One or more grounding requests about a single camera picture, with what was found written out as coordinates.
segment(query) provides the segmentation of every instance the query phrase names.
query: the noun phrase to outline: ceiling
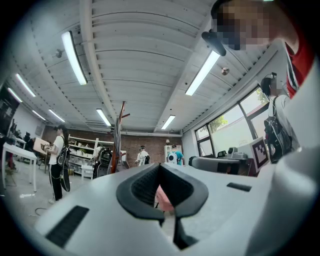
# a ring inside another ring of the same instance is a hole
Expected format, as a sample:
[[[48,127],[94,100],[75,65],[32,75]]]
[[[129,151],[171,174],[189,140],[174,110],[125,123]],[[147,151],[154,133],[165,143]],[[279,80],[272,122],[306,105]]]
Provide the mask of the ceiling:
[[[8,41],[8,84],[29,110],[49,125],[105,131],[97,108],[111,124],[125,101],[125,131],[179,134],[231,90],[267,50],[227,50],[193,96],[186,89],[210,53],[201,33],[210,26],[215,0],[51,0],[23,18]],[[87,85],[80,85],[61,35],[72,31]],[[228,67],[228,75],[222,68]],[[36,94],[17,81],[19,73]]]

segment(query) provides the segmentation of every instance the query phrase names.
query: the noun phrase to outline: window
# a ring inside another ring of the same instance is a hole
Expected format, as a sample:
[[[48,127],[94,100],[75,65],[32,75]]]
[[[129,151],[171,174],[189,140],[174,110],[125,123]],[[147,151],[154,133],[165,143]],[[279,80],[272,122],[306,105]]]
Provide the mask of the window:
[[[215,155],[265,137],[268,107],[269,99],[256,87],[233,108],[195,131],[199,155]]]
[[[210,139],[200,142],[198,146],[199,146],[200,157],[213,155]]]
[[[216,153],[253,141],[248,123],[238,105],[210,122],[208,126]]]
[[[200,129],[195,131],[198,150],[199,150],[199,156],[209,156],[214,155],[213,149],[212,149],[212,141],[211,137],[209,135],[208,126],[205,125],[201,127]]]
[[[256,137],[265,137],[264,120],[268,118],[269,100],[261,88],[254,90],[240,104],[254,127]]]
[[[197,141],[200,141],[208,136],[209,136],[209,131],[208,131],[206,125],[196,131],[196,140]]]

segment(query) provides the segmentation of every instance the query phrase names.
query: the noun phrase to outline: woman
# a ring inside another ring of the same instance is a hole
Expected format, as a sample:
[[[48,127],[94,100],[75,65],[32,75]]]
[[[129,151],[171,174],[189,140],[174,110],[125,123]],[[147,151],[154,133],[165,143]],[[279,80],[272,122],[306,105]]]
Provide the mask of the woman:
[[[49,177],[51,186],[53,187],[54,195],[54,197],[49,200],[50,204],[54,204],[56,201],[62,198],[62,188],[60,183],[60,172],[62,167],[57,164],[57,156],[60,154],[64,145],[67,146],[69,144],[69,134],[67,128],[63,124],[60,124],[58,127],[55,127],[54,129],[56,130],[57,136],[53,143],[52,149],[48,149],[48,153],[51,153],[49,161]]]

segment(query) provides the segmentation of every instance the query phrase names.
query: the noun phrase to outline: red shirt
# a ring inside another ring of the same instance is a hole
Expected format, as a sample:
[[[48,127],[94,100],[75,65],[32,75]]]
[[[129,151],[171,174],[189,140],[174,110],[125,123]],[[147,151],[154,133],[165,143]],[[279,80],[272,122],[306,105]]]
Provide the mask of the red shirt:
[[[310,45],[306,41],[304,34],[300,30],[299,27],[294,26],[295,31],[297,32],[298,35],[298,40],[299,40],[299,48],[296,54],[293,54],[293,51],[291,48],[285,44],[286,50],[291,58],[291,63],[293,66],[293,72],[295,74],[296,81],[298,83],[298,86],[300,87],[305,78],[307,77],[314,59],[315,59],[315,53],[311,49]],[[287,84],[287,89],[289,91],[289,96],[292,99],[292,97],[296,94],[296,90],[291,87],[288,79],[288,75],[286,77],[286,84]]]

